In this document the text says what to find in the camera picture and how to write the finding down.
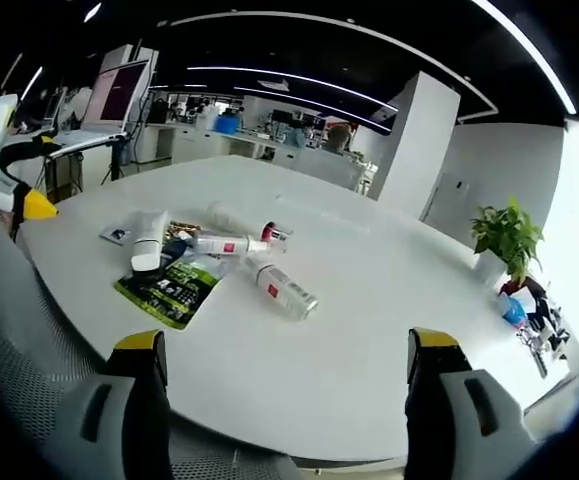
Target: red label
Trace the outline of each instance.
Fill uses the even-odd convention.
[[[271,295],[273,298],[276,298],[278,296],[278,289],[271,284],[269,284],[269,288],[267,288],[267,291],[269,292],[269,295]]]

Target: white pot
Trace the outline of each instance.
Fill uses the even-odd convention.
[[[480,254],[473,271],[478,280],[493,288],[507,271],[507,264],[491,250],[485,250]]]

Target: cables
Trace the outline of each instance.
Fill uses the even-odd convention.
[[[136,124],[133,127],[132,132],[127,137],[127,142],[131,142],[133,140],[133,147],[132,147],[133,159],[134,159],[134,163],[136,164],[136,170],[138,171],[138,173],[140,172],[140,165],[138,162],[137,145],[138,145],[138,140],[140,140],[140,134],[144,130],[145,123],[146,123],[146,121],[143,120],[143,114],[144,114],[145,107],[149,103],[149,85],[151,84],[151,79],[153,78],[153,74],[156,71],[156,66],[155,66],[154,61],[153,61],[153,57],[154,57],[155,53],[156,53],[155,50],[152,49],[151,50],[151,58],[149,59],[149,66],[150,66],[151,71],[149,72],[149,78],[147,81],[147,86],[146,86],[145,91],[143,92],[142,96],[140,97],[140,100],[138,101],[138,104],[140,105],[140,111],[138,113],[138,119],[136,121]]]

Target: white pillar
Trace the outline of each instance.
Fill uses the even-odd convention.
[[[420,72],[407,83],[401,98],[367,196],[420,218],[447,152],[460,95]]]

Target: ceiling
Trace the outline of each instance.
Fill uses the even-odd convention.
[[[561,125],[565,115],[560,99],[531,57],[470,0],[371,2],[370,8],[362,10],[359,2],[352,2],[350,7],[276,5],[293,13],[361,26],[404,42],[458,76],[469,77],[468,82],[457,80],[407,48],[357,29],[289,16],[240,16],[242,12],[266,11],[270,8],[268,2],[106,0],[98,15],[86,24],[82,19],[97,0],[36,3],[51,5],[50,11],[64,33],[56,42],[48,42],[46,34],[25,35],[19,48],[29,54],[12,76],[12,84],[28,81],[38,65],[46,67],[44,82],[66,75],[71,83],[91,83],[105,52],[142,39],[143,46],[160,51],[154,84],[170,85],[171,90],[181,88],[176,85],[205,84],[207,91],[240,93],[233,87],[264,90],[258,80],[282,78],[248,72],[187,70],[194,66],[232,66],[310,77],[389,102],[422,70],[461,94],[459,116],[490,110],[464,83],[470,83],[499,110],[496,115],[470,122]],[[572,15],[575,18],[576,7],[569,5],[565,10],[553,6],[554,2],[530,3],[528,7],[529,2],[519,0],[495,2],[547,57],[579,110],[579,78],[574,78],[570,68],[579,63],[575,48],[572,51],[576,44],[571,41],[573,36],[579,38],[579,29],[572,28],[566,20]],[[175,24],[178,20],[218,13],[228,16]],[[46,17],[31,21],[39,29],[42,25],[40,32],[46,32]],[[363,118],[370,118],[380,108],[330,87],[287,80],[289,95]],[[392,121],[393,118],[387,119],[384,125],[389,127]]]

